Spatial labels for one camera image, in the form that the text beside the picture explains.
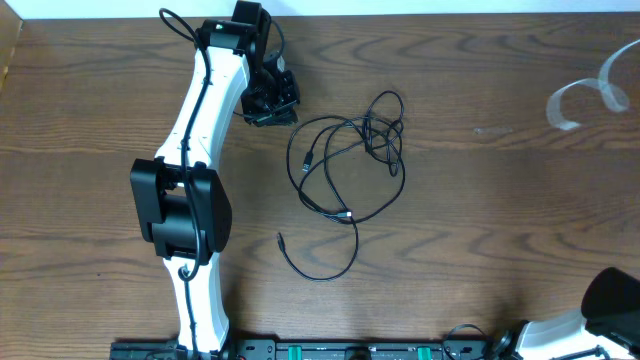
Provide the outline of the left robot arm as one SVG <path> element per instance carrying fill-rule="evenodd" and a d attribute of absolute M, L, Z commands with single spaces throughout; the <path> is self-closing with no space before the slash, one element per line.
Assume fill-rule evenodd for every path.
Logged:
<path fill-rule="evenodd" d="M 114 359 L 225 359 L 230 321 L 219 259 L 230 238 L 232 208 L 219 177 L 235 110 L 248 124 L 288 126 L 300 92 L 281 50 L 268 53 L 271 15 L 239 1 L 229 20 L 209 19 L 176 33 L 194 45 L 194 73 L 178 118 L 151 160 L 137 159 L 130 183 L 142 236 L 153 244 L 174 286 L 177 339 L 115 343 Z"/>

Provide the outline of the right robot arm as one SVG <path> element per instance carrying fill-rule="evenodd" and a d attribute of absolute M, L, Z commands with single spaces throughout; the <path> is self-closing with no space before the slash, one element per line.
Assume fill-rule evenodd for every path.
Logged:
<path fill-rule="evenodd" d="M 609 267 L 581 306 L 544 321 L 524 321 L 494 343 L 490 359 L 637 359 L 639 280 Z"/>

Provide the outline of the cardboard panel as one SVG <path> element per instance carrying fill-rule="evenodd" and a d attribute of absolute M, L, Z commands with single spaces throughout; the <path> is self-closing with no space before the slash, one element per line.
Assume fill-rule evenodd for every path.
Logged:
<path fill-rule="evenodd" d="M 0 5 L 0 87 L 4 86 L 10 62 L 20 37 L 23 20 L 5 0 Z"/>

